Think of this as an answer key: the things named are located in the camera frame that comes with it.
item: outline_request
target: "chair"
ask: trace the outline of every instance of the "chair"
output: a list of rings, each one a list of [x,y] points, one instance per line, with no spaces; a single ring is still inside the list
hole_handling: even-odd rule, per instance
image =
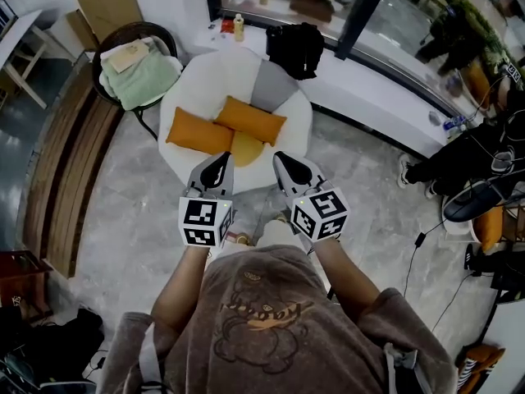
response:
[[[286,86],[290,92],[283,94]],[[158,149],[181,181],[186,183],[194,167],[210,155],[166,143],[176,108],[212,121],[222,110],[226,96],[252,103],[262,88],[269,105],[276,106],[265,110],[287,120],[275,146],[266,143],[258,158],[234,169],[234,194],[277,183],[272,165],[276,151],[306,154],[313,113],[297,82],[277,64],[263,61],[247,48],[234,46],[193,58],[162,99]]]
[[[147,37],[154,37],[160,39],[166,45],[167,51],[170,53],[170,55],[172,55],[173,57],[177,57],[175,40],[173,39],[171,34],[161,26],[155,25],[151,22],[135,22],[122,26],[121,28],[119,28],[118,30],[114,31],[112,34],[106,37],[106,39],[100,44],[100,47],[98,48],[93,58],[93,84],[95,90],[102,98],[122,108],[120,101],[109,96],[106,90],[100,84],[100,81],[98,79],[100,77],[100,73],[102,72],[100,54],[105,53],[106,51],[109,51],[112,48],[115,48],[117,45],[127,44],[132,41],[135,41],[136,39],[142,39]],[[154,137],[155,140],[157,139],[157,135],[144,122],[142,116],[145,109],[156,105],[161,101],[161,99],[162,97],[147,105],[142,105],[133,109],[133,113],[137,117],[137,120],[139,120],[140,125],[144,127],[148,131],[148,133]]]

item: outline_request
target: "table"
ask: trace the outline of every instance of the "table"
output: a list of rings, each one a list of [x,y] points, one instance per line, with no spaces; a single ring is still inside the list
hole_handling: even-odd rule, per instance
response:
[[[67,59],[71,62],[75,62],[75,58],[69,54],[54,38],[34,25],[35,21],[40,16],[40,13],[42,13],[42,11],[37,10],[18,18],[13,23],[8,32],[6,32],[6,34],[2,37],[2,40],[0,40],[0,68],[4,69],[6,73],[13,79],[13,81],[25,92],[27,92],[27,94],[32,99],[34,99],[34,101],[42,109],[45,109],[47,104],[37,95],[36,92],[34,92],[25,79],[27,79],[27,76],[48,46],[51,48],[56,48],[60,52],[65,53]],[[16,49],[16,46],[28,31],[33,32],[43,41],[43,44],[40,46],[39,50],[33,57],[27,56]],[[11,64],[10,58],[12,54],[22,57],[30,62],[22,74],[20,74]]]

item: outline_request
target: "black bag on floor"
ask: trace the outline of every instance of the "black bag on floor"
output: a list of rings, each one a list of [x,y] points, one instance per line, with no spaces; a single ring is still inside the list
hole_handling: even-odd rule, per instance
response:
[[[316,77],[324,39],[315,25],[271,26],[266,30],[266,54],[296,80]]]

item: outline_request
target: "folded towel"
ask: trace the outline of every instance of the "folded towel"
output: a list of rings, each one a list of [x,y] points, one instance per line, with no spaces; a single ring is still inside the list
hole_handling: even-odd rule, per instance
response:
[[[148,55],[120,74],[107,59],[101,60],[108,84],[126,111],[166,92],[179,78],[175,67],[161,54],[155,43],[147,45]]]

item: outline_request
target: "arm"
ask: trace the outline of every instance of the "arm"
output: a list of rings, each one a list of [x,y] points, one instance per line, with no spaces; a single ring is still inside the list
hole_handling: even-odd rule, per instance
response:
[[[315,252],[344,312],[357,320],[374,303],[379,290],[334,238],[316,242]]]
[[[197,304],[208,251],[208,247],[187,247],[153,305],[152,317],[178,333],[186,327]]]

